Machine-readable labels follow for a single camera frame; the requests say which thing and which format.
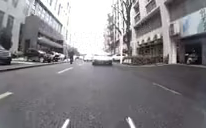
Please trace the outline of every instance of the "road surface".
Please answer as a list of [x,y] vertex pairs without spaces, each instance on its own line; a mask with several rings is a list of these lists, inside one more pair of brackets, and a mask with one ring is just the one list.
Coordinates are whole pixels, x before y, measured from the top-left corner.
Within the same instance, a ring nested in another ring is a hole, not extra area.
[[0,128],[205,128],[206,69],[59,64],[0,73]]

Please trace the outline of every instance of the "building facade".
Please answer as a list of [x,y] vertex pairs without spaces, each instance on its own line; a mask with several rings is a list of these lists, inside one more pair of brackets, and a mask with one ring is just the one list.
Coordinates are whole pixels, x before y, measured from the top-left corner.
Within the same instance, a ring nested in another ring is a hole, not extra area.
[[24,52],[28,48],[64,52],[64,40],[68,38],[68,6],[63,0],[31,2],[23,31]]
[[12,52],[18,51],[19,42],[22,40],[22,27],[28,15],[30,1],[0,0],[0,25],[12,32]]
[[134,55],[163,55],[185,63],[195,51],[206,64],[206,0],[134,0]]

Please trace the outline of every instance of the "sign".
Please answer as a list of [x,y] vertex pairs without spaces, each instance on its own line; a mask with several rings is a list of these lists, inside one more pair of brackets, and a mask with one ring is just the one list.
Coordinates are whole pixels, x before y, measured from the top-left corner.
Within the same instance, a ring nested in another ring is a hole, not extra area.
[[206,32],[206,8],[194,12],[181,19],[181,37],[191,36]]

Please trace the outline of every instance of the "sky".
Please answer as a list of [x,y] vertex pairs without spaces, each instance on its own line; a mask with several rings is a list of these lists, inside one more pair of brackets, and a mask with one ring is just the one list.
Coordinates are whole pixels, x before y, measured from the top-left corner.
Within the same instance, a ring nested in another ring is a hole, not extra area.
[[103,49],[112,0],[71,0],[71,41],[81,53]]

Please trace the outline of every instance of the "tall building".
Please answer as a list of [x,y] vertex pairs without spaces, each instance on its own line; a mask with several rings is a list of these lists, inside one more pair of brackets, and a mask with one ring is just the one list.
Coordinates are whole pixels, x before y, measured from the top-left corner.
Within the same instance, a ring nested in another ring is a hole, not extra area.
[[195,51],[206,64],[206,0],[134,0],[133,54],[186,62]]
[[113,54],[120,53],[120,39],[125,28],[125,23],[122,18],[121,10],[122,10],[121,1],[113,0],[112,12],[109,14],[110,18],[108,19],[111,22],[108,24],[108,27],[110,28],[105,30],[105,35],[108,35],[108,37],[110,37],[110,38],[105,37],[106,39],[105,43],[110,43],[112,45],[111,47],[113,47],[113,49],[111,49],[112,50],[111,52]]
[[0,0],[0,25],[12,32],[12,52],[18,50],[19,42],[22,40],[22,28],[28,15],[30,1]]
[[54,50],[63,53],[68,38],[68,1],[33,0],[23,31],[23,51],[28,48]]

